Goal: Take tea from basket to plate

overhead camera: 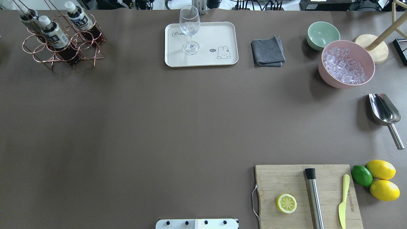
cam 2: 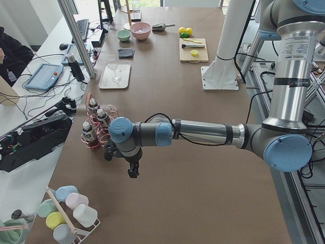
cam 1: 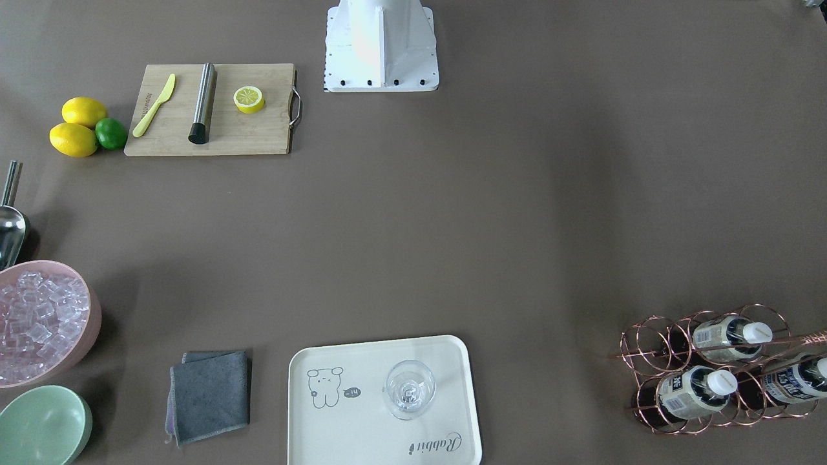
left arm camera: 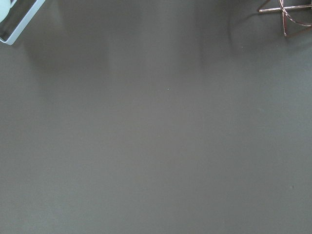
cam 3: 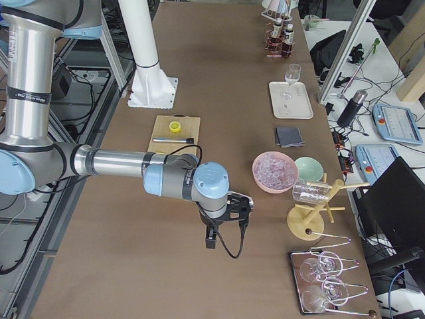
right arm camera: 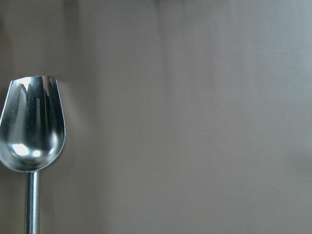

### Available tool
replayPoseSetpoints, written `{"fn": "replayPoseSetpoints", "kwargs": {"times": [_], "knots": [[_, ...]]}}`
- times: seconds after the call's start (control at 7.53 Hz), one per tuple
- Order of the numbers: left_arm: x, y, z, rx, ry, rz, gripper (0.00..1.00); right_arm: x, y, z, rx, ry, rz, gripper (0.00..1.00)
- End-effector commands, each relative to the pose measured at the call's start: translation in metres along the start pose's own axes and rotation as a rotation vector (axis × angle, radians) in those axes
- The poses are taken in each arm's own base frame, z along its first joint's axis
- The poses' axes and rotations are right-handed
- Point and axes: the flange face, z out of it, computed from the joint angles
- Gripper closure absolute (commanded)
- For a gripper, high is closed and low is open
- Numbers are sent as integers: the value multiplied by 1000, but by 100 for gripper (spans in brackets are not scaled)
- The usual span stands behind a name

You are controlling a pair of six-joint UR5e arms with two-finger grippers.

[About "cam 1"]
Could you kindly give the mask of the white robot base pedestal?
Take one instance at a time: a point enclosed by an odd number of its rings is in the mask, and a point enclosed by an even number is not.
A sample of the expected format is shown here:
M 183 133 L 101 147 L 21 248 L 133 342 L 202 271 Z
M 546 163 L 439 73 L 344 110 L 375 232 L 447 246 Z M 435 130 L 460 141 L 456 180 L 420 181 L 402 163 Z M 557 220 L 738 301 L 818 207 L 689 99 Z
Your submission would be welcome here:
M 440 76 L 434 12 L 419 1 L 340 1 L 327 11 L 326 92 L 429 92 Z

